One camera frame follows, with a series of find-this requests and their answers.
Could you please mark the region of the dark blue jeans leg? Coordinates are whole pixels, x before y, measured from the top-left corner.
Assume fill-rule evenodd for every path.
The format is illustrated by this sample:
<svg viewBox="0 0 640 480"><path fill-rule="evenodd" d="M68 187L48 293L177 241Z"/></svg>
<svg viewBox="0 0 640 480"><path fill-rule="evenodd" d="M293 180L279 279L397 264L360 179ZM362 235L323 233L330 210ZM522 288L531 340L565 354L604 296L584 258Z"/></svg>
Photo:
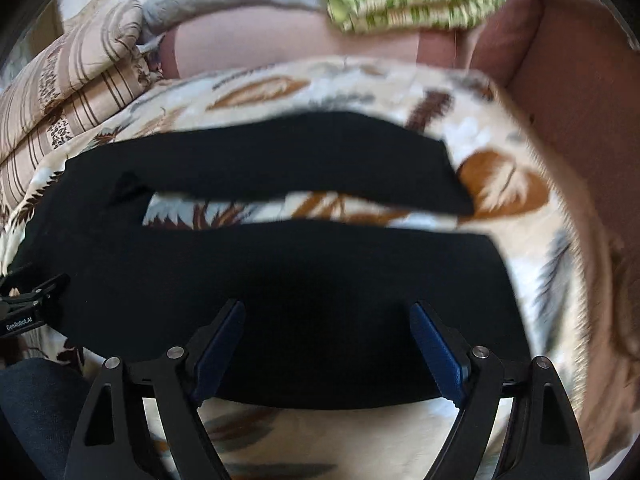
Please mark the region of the dark blue jeans leg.
<svg viewBox="0 0 640 480"><path fill-rule="evenodd" d="M1 372L1 477L62 479L90 385L78 370L27 359Z"/></svg>

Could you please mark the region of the leaf pattern fleece blanket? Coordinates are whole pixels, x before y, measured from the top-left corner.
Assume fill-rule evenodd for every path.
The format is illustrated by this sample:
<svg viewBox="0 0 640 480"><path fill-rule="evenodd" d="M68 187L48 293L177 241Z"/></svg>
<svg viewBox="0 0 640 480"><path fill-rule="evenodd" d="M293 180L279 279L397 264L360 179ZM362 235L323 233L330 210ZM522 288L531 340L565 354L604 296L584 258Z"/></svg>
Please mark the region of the leaf pattern fleece blanket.
<svg viewBox="0 0 640 480"><path fill-rule="evenodd" d="M585 479L576 226L479 74L159 84L1 234L6 479Z"/></svg>

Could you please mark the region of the pink brown sofa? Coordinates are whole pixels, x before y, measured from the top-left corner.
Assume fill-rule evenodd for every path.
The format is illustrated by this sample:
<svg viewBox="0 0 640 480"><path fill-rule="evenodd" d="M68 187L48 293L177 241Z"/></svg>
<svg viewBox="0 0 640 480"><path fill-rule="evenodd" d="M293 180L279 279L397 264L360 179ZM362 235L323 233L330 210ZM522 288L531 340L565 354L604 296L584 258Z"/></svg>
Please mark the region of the pink brown sofa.
<svg viewBox="0 0 640 480"><path fill-rule="evenodd" d="M320 54L480 70L570 165L591 300L582 428L593 465L626 448L639 407L639 55L614 16L594 0L509 0L468 32L348 36L314 11L246 6L186 21L160 43L169 78Z"/></svg>

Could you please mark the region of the striped beige folded quilt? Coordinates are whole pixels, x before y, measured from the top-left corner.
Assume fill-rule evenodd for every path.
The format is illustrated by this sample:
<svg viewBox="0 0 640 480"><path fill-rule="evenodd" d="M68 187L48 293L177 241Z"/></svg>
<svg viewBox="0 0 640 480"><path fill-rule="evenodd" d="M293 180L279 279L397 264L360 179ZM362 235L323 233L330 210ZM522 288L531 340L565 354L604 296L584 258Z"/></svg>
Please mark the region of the striped beige folded quilt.
<svg viewBox="0 0 640 480"><path fill-rule="evenodd" d="M136 0L94 14L55 39L1 92L1 208L25 196L44 156L103 124L151 88L138 47Z"/></svg>

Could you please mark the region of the black pants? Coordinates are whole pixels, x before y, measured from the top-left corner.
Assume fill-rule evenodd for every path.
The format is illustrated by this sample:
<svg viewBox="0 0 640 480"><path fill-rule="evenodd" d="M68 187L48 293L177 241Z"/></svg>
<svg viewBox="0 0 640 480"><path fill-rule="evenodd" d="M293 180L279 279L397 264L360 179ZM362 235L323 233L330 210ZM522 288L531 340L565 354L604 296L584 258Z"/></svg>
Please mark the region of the black pants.
<svg viewBox="0 0 640 480"><path fill-rule="evenodd" d="M145 218L160 192L201 205L335 191L468 216L446 146L355 113L304 113L114 142L66 162L11 269L70 277L52 326L99 356L155 359L224 304L245 309L218 396L278 408L379 408L434 399L409 307L431 306L470 344L529 348L490 238L328 220L250 222L203 209Z"/></svg>

